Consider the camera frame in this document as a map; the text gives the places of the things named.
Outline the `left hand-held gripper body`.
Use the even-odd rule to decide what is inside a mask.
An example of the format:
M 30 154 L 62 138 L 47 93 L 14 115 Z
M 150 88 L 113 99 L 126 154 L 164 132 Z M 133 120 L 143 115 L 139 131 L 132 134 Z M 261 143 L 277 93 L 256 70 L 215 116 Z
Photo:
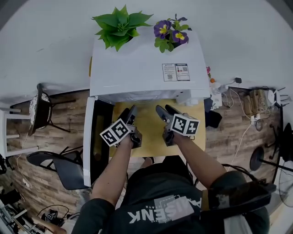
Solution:
M 137 116 L 137 107 L 133 105 L 130 109 L 126 108 L 118 117 L 117 121 L 112 123 L 107 129 L 100 133 L 102 139 L 111 147 L 117 147 L 120 142 L 126 137 L 130 136 L 133 142 L 133 149 L 141 147 L 142 134 L 134 125 Z

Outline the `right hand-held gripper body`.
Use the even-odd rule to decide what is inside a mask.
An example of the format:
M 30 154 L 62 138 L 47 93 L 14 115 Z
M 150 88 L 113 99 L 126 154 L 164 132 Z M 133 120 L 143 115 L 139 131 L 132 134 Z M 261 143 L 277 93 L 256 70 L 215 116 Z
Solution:
M 187 113 L 181 113 L 170 105 L 165 105 L 164 108 L 157 105 L 156 112 L 166 123 L 163 132 L 163 139 L 167 146 L 175 145 L 174 133 L 189 138 L 196 135 L 200 124 L 200 121 L 196 118 L 191 117 Z

